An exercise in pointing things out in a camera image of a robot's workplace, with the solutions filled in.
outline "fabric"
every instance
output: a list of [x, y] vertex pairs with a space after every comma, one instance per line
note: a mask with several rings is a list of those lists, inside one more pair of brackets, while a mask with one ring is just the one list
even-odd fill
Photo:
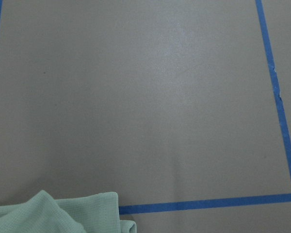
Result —
[[136, 233], [136, 223], [120, 220], [118, 195], [54, 200], [40, 191], [28, 202], [0, 206], [0, 233]]

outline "folded cloth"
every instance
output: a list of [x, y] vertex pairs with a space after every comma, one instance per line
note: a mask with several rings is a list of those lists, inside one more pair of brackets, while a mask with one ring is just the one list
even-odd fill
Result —
[[40, 191], [28, 202], [0, 206], [0, 233], [136, 233], [134, 221], [120, 220], [118, 195], [54, 200]]

